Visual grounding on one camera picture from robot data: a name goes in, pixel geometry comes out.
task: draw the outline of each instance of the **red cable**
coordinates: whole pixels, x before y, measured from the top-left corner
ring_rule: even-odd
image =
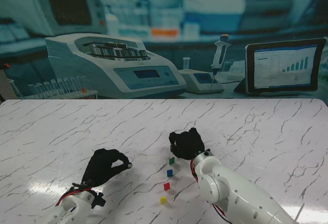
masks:
[[[190,169],[191,169],[192,175],[194,176],[195,180],[198,182],[198,177],[196,176],[196,172],[195,172],[195,168],[194,168],[194,164],[193,164],[193,162],[194,162],[194,159],[192,159],[192,160],[190,161]],[[216,207],[216,209],[217,209],[218,211],[221,212],[221,214],[222,214],[223,216],[226,216],[226,214],[224,213],[224,211],[223,211],[219,206],[217,206],[217,205],[214,205],[214,206]]]
[[[226,216],[226,214],[223,212],[223,210],[222,210],[218,205],[214,205],[214,206],[216,207],[216,209],[217,209],[218,211],[221,212],[222,215]]]
[[[76,191],[70,192],[70,193],[66,194],[65,196],[61,197],[60,200],[56,203],[55,206],[58,206],[60,204],[60,202],[67,196],[70,196],[70,195],[73,195],[73,194],[76,194],[76,193],[79,193],[79,192],[90,191],[90,190],[91,190],[91,188],[86,188],[86,189],[83,189],[82,191],[81,190],[76,190]]]

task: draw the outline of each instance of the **marble surface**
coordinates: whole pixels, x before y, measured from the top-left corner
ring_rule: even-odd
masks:
[[[133,168],[98,188],[107,203],[88,223],[225,223],[201,200],[189,162],[168,164],[169,133],[191,127],[292,216],[305,201],[300,223],[328,223],[328,108],[317,99],[8,100],[0,106],[0,223],[35,223],[100,148],[122,151]]]

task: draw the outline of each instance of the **blue cube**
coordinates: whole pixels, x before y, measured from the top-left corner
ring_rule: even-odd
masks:
[[[169,169],[168,170],[168,177],[172,177],[173,176],[173,170],[172,169]]]

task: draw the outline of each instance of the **display screen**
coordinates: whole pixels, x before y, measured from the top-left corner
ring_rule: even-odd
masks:
[[[317,46],[255,50],[254,88],[310,86]]]
[[[59,25],[91,25],[86,0],[49,0]]]
[[[194,76],[196,77],[196,79],[198,80],[198,82],[200,84],[211,84],[213,83],[217,83],[217,81],[215,79],[213,79],[210,74],[202,74],[202,73],[196,73],[194,74]]]
[[[159,74],[156,70],[139,70],[134,71],[135,75],[139,78],[157,78],[159,77]]]

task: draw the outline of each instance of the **laboratory backdrop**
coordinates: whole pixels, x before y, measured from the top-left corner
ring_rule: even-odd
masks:
[[[0,0],[0,98],[318,98],[328,0]]]

